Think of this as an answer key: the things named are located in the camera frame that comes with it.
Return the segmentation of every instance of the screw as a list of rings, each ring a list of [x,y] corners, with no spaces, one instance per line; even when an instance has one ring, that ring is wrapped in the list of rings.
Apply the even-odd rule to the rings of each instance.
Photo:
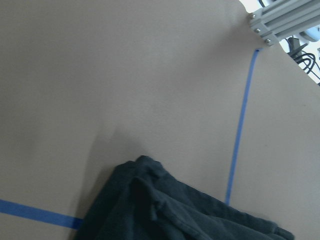
[[[253,20],[253,19],[255,19],[255,18],[256,18],[256,16],[257,16],[257,15],[255,15],[254,13],[250,13],[250,15],[249,15],[249,16],[250,16],[250,18]]]

